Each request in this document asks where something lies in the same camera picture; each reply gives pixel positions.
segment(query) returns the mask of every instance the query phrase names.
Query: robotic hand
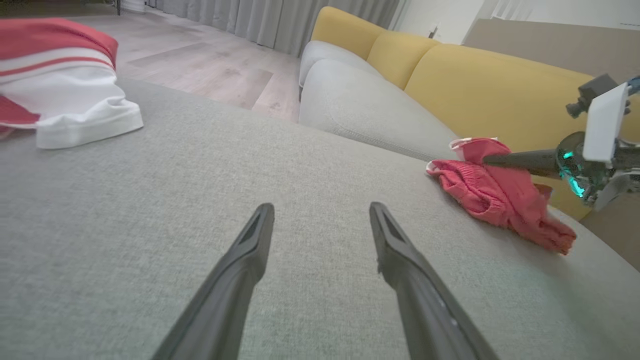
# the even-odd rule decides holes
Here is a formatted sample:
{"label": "robotic hand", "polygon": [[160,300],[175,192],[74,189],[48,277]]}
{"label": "robotic hand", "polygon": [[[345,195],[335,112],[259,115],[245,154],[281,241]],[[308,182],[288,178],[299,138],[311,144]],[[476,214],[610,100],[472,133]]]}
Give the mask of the robotic hand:
{"label": "robotic hand", "polygon": [[640,92],[640,76],[618,85],[603,75],[580,86],[580,97],[566,106],[577,118],[588,112],[587,129],[567,136],[550,150],[487,156],[484,163],[524,168],[532,175],[567,181],[574,194],[596,211],[625,192],[640,192],[640,143],[619,137],[629,96]]}

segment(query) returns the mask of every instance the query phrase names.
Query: grey curtain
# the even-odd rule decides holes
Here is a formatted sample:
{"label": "grey curtain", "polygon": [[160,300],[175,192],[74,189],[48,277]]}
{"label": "grey curtain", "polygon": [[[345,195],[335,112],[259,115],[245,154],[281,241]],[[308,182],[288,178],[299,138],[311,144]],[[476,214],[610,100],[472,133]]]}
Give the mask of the grey curtain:
{"label": "grey curtain", "polygon": [[157,0],[157,8],[299,56],[330,5],[388,28],[399,0]]}

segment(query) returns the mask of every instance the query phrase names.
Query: red and white garment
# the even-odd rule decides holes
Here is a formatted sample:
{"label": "red and white garment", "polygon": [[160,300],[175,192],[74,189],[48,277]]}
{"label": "red and white garment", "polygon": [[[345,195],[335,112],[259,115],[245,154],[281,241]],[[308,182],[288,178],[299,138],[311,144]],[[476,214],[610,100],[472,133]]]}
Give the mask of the red and white garment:
{"label": "red and white garment", "polygon": [[118,42],[65,19],[0,20],[0,138],[36,129],[61,149],[143,126],[140,107],[115,85]]}

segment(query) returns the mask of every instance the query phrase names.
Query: grey seat cushion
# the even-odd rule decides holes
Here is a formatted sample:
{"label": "grey seat cushion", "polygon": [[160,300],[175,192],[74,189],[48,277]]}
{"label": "grey seat cushion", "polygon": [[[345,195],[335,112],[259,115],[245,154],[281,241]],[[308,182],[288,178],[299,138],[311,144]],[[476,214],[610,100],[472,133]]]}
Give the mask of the grey seat cushion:
{"label": "grey seat cushion", "polygon": [[329,44],[323,41],[310,41],[302,52],[302,59],[300,60],[300,76],[298,78],[300,87],[305,86],[305,79],[311,67],[322,59],[331,59],[339,61],[350,67],[366,71],[372,75],[382,78],[382,75],[366,60],[358,55],[343,49],[339,46]]}
{"label": "grey seat cushion", "polygon": [[317,62],[302,92],[299,123],[430,161],[456,159],[458,137],[398,87],[333,60]]}
{"label": "grey seat cushion", "polygon": [[145,127],[0,142],[4,359],[150,359],[261,202],[276,220],[241,359],[408,357],[377,274],[384,202],[502,359],[634,359],[640,274],[579,223],[550,254],[471,219],[424,162],[137,81]]}

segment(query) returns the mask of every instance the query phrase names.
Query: floor plank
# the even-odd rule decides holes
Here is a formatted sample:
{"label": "floor plank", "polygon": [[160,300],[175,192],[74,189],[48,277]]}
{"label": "floor plank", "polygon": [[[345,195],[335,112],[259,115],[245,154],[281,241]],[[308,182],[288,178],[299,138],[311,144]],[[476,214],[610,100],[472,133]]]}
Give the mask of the floor plank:
{"label": "floor plank", "polygon": [[72,20],[118,40],[119,76],[298,122],[298,58],[149,7]]}

